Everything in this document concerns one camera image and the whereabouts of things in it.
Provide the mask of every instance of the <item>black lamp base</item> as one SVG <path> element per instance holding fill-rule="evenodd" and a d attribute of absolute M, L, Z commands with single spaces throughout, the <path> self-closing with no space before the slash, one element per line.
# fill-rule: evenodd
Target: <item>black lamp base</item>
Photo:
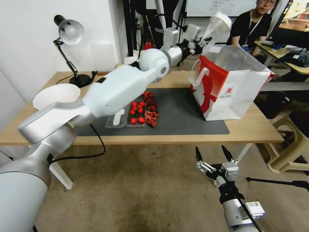
<path fill-rule="evenodd" d="M 91 83 L 91 77 L 85 74 L 79 74 L 78 77 L 72 77 L 70 79 L 70 84 L 76 85 L 79 88 L 85 87 Z"/>

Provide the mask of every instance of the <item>wooden table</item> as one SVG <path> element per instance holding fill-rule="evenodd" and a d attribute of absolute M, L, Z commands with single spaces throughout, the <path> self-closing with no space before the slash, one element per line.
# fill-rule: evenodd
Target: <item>wooden table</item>
<path fill-rule="evenodd" d="M 62 78 L 69 76 L 70 72 L 57 72 L 42 88 L 55 85 Z M 171 72 L 163 78 L 159 83 L 152 83 L 149 88 L 185 88 L 189 87 L 189 76 L 193 72 L 176 71 Z M 60 83 L 68 83 L 69 78 Z M 81 89 L 81 97 L 85 95 L 89 86 Z M 18 125 L 36 112 L 32 102 L 29 102 L 13 120 L 0 133 L 0 146 L 10 145 L 29 145 L 29 143 L 17 131 Z M 106 145 L 112 144 L 198 144 L 198 143 L 226 143 L 238 142 L 246 144 L 240 147 L 238 152 L 238 160 L 240 160 L 250 148 L 252 143 L 278 143 L 283 142 L 283 138 L 261 113 L 258 107 L 253 103 L 243 119 L 226 120 L 225 121 L 230 133 L 223 135 L 148 135 L 148 136 L 102 136 L 102 140 Z M 100 145 L 100 141 L 96 136 L 78 136 L 74 145 Z M 57 178 L 69 189 L 71 188 L 71 180 L 65 175 L 57 163 L 53 163 L 51 170 Z"/>

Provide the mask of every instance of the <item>lamp shade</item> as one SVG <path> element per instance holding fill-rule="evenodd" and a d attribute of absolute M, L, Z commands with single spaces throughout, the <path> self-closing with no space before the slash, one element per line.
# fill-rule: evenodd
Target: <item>lamp shade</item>
<path fill-rule="evenodd" d="M 58 25 L 59 36 L 65 44 L 74 45 L 83 39 L 85 31 L 79 22 L 65 19 L 61 15 L 56 15 L 54 22 Z"/>

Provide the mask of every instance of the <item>whiteboard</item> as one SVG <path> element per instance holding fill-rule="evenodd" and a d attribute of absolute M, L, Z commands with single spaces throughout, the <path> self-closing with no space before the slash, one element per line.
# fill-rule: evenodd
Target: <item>whiteboard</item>
<path fill-rule="evenodd" d="M 219 10 L 230 17 L 237 17 L 256 6 L 257 0 L 188 0 L 187 17 L 213 16 Z"/>

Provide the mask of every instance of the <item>desk lamp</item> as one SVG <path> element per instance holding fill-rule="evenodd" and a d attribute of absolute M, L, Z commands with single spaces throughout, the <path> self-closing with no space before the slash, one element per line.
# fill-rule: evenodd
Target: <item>desk lamp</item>
<path fill-rule="evenodd" d="M 84 37 L 84 28 L 83 26 L 74 20 L 65 19 L 61 15 L 56 15 L 54 17 L 54 22 L 59 28 L 59 38 L 54 41 L 55 46 L 59 49 L 61 55 L 64 57 L 68 66 L 74 73 L 74 77 L 70 79 L 70 84 L 76 85 L 79 88 L 82 88 L 86 85 L 92 83 L 93 79 L 90 76 L 85 74 L 77 74 L 77 69 L 71 61 L 67 59 L 63 51 L 61 50 L 62 44 L 74 45 L 78 44 Z"/>

